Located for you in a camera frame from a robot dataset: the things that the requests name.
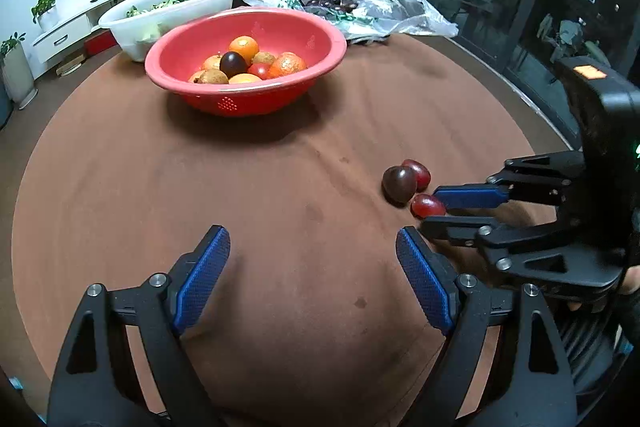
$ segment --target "white plant pot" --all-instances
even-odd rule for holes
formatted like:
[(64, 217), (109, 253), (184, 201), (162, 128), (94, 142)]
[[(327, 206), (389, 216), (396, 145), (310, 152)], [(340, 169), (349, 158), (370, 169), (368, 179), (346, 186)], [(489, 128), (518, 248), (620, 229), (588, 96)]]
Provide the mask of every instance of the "white plant pot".
[(58, 24), (59, 20), (60, 16), (58, 15), (58, 8), (54, 6), (51, 10), (44, 12), (38, 17), (38, 24), (40, 25), (42, 32), (46, 33)]
[(20, 43), (6, 54), (1, 69), (7, 94), (17, 103), (18, 109), (24, 109), (38, 90), (34, 87), (33, 75)]

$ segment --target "leafy green vegetable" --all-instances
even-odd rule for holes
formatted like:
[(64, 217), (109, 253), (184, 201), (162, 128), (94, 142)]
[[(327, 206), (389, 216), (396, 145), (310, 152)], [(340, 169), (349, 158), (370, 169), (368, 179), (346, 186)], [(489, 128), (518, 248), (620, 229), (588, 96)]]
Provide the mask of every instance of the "leafy green vegetable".
[(131, 9), (129, 11), (127, 11), (126, 16), (127, 16), (127, 19), (128, 19), (130, 17), (135, 17), (136, 15), (142, 15), (143, 13), (148, 13), (148, 12), (151, 12), (153, 10), (157, 10), (159, 8), (165, 8), (167, 6), (172, 6), (173, 4), (180, 4), (181, 2), (186, 2), (186, 1), (190, 1), (190, 0), (166, 0), (166, 1), (162, 1), (162, 2), (160, 2), (158, 4), (154, 4), (148, 10), (139, 10), (135, 6), (132, 6)]

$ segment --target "round wooden table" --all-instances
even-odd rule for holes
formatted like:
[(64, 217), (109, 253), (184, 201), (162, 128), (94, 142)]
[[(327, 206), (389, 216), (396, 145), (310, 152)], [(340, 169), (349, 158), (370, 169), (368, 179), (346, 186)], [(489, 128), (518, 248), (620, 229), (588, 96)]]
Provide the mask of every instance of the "round wooden table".
[[(300, 100), (241, 120), (193, 110), (120, 54), (66, 100), (25, 171), (12, 239), (20, 313), (52, 375), (88, 285), (137, 286), (224, 225), (230, 259), (182, 338), (213, 402), (283, 426), (396, 425), (443, 338), (396, 259), (397, 231), (417, 221), (383, 199), (382, 172), (414, 158), (435, 188), (530, 154), (478, 81), (409, 36), (351, 46)], [(517, 204), (503, 214), (553, 218)], [(483, 276), (475, 251), (450, 258)], [(495, 335), (487, 346), (467, 409)]]

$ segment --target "metal screw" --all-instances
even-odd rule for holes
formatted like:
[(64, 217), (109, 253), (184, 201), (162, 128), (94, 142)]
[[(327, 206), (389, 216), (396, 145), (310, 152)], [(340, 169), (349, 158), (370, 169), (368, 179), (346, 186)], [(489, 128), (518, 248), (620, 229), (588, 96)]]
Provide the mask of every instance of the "metal screw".
[(100, 295), (101, 291), (102, 286), (100, 286), (99, 284), (92, 284), (91, 286), (89, 286), (89, 288), (87, 288), (86, 294), (90, 297), (95, 297), (97, 295)]
[(154, 288), (159, 288), (166, 283), (166, 275), (164, 273), (156, 273), (149, 277), (149, 284)]
[(501, 272), (504, 272), (510, 269), (512, 265), (513, 263), (511, 262), (511, 259), (509, 259), (508, 257), (503, 257), (502, 259), (498, 259), (497, 263), (495, 263), (495, 267)]
[(460, 284), (462, 284), (465, 288), (473, 288), (476, 284), (478, 284), (478, 279), (476, 279), (475, 275), (471, 275), (470, 273), (463, 273), (460, 276)]
[(524, 293), (529, 297), (536, 297), (540, 293), (540, 290), (535, 284), (526, 283), (526, 285), (524, 285)]

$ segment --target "floor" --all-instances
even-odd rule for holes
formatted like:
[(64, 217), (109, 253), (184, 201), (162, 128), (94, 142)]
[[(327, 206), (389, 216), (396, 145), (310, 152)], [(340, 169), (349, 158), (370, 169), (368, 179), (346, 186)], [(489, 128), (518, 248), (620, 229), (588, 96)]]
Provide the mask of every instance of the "floor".
[[(565, 150), (564, 142), (511, 87), (458, 45), (444, 38), (419, 38), (476, 77), (502, 103), (520, 126), (536, 153)], [(25, 397), (37, 413), (46, 414), (50, 381), (31, 348), (15, 303), (11, 272), (11, 231), (15, 200), (22, 174), (40, 134), (60, 105), (84, 79), (113, 57), (112, 48), (89, 58), (81, 68), (62, 78), (52, 72), (37, 82), (36, 99), (14, 111), (0, 130), (0, 367), (19, 377)]]

